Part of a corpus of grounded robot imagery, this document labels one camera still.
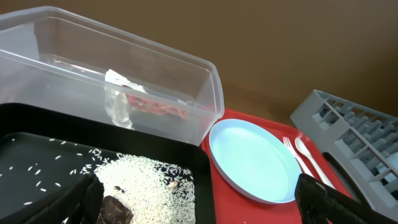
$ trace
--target gray dish rack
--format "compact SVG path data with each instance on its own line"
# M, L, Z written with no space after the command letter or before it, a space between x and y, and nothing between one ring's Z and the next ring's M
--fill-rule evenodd
M290 118L340 164L373 210L398 220L398 170L387 160L398 153L398 118L318 90Z

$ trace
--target light blue plate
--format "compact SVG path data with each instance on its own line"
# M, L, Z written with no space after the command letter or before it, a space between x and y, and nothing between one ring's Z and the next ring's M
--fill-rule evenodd
M210 131L211 158L224 179L262 203L295 200L301 168L271 133L247 121L226 119Z

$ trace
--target pile of rice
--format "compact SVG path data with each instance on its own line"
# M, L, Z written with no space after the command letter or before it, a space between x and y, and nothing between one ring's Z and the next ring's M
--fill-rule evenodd
M131 210L131 223L195 223L190 170L146 157L119 158L94 172L104 185L104 197L110 195Z

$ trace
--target brown wall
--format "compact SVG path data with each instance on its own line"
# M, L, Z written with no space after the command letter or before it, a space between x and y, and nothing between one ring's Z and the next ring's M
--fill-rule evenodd
M213 62L228 108L288 123L314 88L398 115L398 1L2 0L58 6Z

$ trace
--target red surface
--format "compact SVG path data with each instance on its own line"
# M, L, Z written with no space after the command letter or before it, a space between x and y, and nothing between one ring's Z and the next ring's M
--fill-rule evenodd
M317 147L314 145L314 143L298 129L229 109L225 109L225 114L220 119L220 121L230 118L241 119L254 123L269 131L279 140L282 140L283 136L287 136L289 137L290 142L293 145L294 139L296 137L300 137L308 150L311 152L313 158L324 171L326 176L330 179L331 183L335 186L336 190L350 196L343 184L337 178L336 174L328 165L327 161L323 158ZM209 154L210 147L208 135L203 140L201 146L202 149L209 155L209 158L211 160ZM304 162L311 170L311 172L314 174L314 176L319 180L319 176L317 175L317 172L311 165L310 161L303 156L301 157L303 158ZM233 189L220 176L212 161L211 178L213 181L213 193L215 200L217 224L301 223L301 216L295 201L277 205L268 205L253 201L235 191L235 189Z

